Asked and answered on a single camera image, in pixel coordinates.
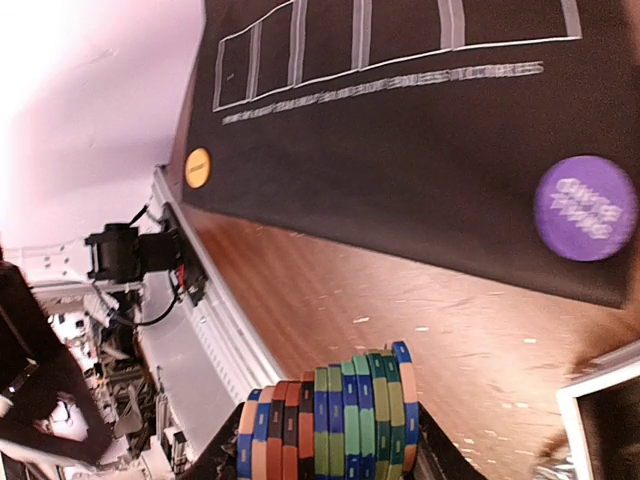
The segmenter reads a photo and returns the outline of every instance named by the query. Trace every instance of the white light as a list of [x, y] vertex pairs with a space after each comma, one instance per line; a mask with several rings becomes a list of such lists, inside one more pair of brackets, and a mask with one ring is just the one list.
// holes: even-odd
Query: white light
[[68, 50], [70, 0], [0, 0], [0, 232], [9, 228], [12, 181], [12, 123], [54, 72]]

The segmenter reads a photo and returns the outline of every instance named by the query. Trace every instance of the white wall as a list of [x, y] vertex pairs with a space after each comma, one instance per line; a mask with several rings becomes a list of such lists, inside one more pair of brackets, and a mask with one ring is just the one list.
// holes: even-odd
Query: white wall
[[140, 208], [203, 22], [201, 0], [0, 2], [5, 247], [85, 236]]

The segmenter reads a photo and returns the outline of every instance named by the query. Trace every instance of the green poker chip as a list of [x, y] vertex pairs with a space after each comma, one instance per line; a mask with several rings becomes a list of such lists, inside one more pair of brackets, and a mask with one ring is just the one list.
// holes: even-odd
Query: green poker chip
[[360, 480], [360, 404], [356, 369], [342, 362], [342, 400], [344, 402], [344, 455], [347, 480]]
[[329, 365], [329, 457], [329, 475], [344, 477], [344, 402], [341, 365]]
[[314, 380], [314, 452], [318, 477], [329, 476], [329, 375], [326, 368], [316, 368]]
[[376, 418], [376, 473], [375, 480], [386, 480], [391, 460], [391, 412], [387, 374], [382, 355], [377, 352], [367, 354], [371, 378], [373, 379], [373, 399]]
[[391, 454], [387, 480], [397, 480], [402, 476], [405, 444], [404, 396], [400, 381], [398, 362], [391, 350], [381, 352], [384, 370], [387, 376], [389, 394], [389, 413], [391, 423]]
[[358, 383], [360, 408], [360, 478], [372, 480], [376, 470], [376, 417], [373, 399], [373, 382], [367, 357], [352, 359]]

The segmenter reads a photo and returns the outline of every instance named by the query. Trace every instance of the black board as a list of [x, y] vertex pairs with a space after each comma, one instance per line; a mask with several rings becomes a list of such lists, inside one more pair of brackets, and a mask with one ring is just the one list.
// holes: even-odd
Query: black board
[[637, 82], [621, 0], [207, 0], [184, 200], [613, 307], [613, 256], [554, 253], [538, 185], [576, 155], [638, 186]]

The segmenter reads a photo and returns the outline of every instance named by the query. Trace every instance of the black cable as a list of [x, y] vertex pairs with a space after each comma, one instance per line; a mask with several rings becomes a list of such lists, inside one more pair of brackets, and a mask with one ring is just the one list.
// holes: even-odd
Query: black cable
[[139, 323], [136, 323], [128, 318], [125, 318], [123, 315], [120, 314], [120, 312], [112, 308], [102, 296], [102, 291], [98, 288], [95, 282], [92, 282], [91, 285], [93, 286], [93, 289], [98, 294], [100, 303], [102, 303], [102, 305], [107, 309], [108, 315], [110, 318], [113, 318], [115, 321], [132, 328], [151, 327], [153, 325], [157, 325], [162, 320], [167, 318], [169, 314], [172, 312], [173, 308], [178, 303], [178, 301], [180, 300], [180, 291], [179, 291], [179, 288], [176, 285], [174, 285], [173, 280], [171, 279], [171, 272], [168, 273], [168, 276], [169, 276], [169, 283], [171, 284], [171, 289], [173, 290], [173, 300], [171, 300], [171, 303], [169, 304], [167, 309], [164, 312], [162, 312], [158, 317], [154, 318], [153, 320], [149, 320], [147, 322], [139, 322]]
[[140, 220], [142, 216], [147, 213], [147, 210], [149, 210], [149, 204], [145, 204], [145, 206], [142, 207], [138, 213], [136, 213], [136, 216], [131, 219], [127, 226], [132, 227], [133, 225], [135, 225], [138, 220]]

